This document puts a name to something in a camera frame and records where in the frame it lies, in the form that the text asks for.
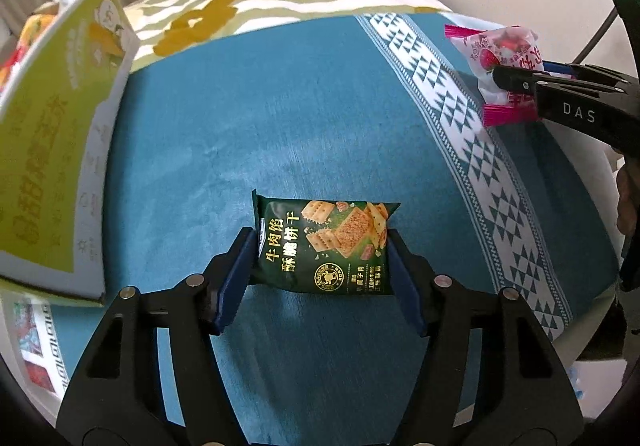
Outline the person right hand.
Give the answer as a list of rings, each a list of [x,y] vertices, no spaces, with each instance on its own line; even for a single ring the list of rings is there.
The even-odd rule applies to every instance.
[[[625,237],[636,231],[639,220],[639,161],[626,158],[616,175],[617,228]]]

